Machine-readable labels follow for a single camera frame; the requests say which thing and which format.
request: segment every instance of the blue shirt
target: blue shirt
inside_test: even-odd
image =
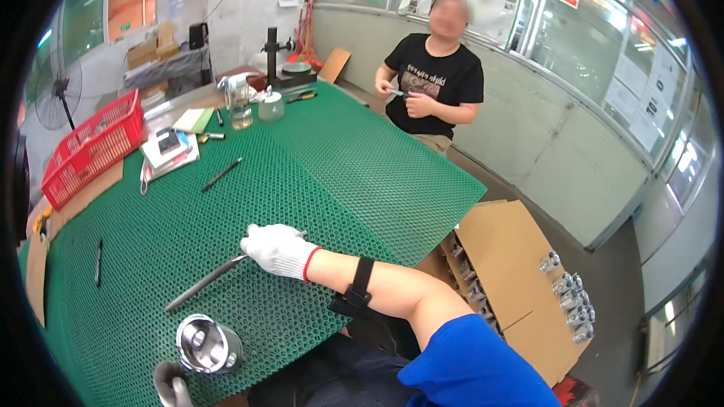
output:
[[[414,394],[406,407],[560,407],[542,377],[477,314],[446,322],[397,378]]]

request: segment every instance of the red plastic basket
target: red plastic basket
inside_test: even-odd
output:
[[[41,189],[59,210],[77,192],[143,141],[138,90],[106,105],[71,132],[48,162]]]

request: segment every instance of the dark jeans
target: dark jeans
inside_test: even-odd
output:
[[[250,407],[403,406],[416,390],[397,373],[409,360],[340,333],[249,390]]]

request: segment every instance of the red glove cuff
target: red glove cuff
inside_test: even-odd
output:
[[[307,258],[307,262],[304,265],[304,270],[302,271],[302,280],[304,280],[306,283],[309,283],[309,279],[307,278],[307,269],[309,268],[309,262],[312,260],[312,257],[316,253],[317,250],[321,249],[320,246],[317,246],[315,249],[311,251],[309,254],[309,258]]]

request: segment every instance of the green rubber mat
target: green rubber mat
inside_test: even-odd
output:
[[[287,105],[280,122],[260,122],[255,111],[251,128],[232,131],[212,120],[207,131],[225,131],[226,140],[202,145],[201,160],[151,182],[145,196],[136,151],[123,180],[53,241],[44,334],[87,405],[157,405],[153,368],[178,361],[176,326],[189,314],[231,327],[245,347],[234,372],[190,377],[198,405],[249,388],[347,323],[327,309],[330,290],[269,275],[250,259],[165,313],[239,253],[247,224],[287,223],[325,249],[414,266],[484,194],[477,180],[334,86],[317,88],[317,98]]]

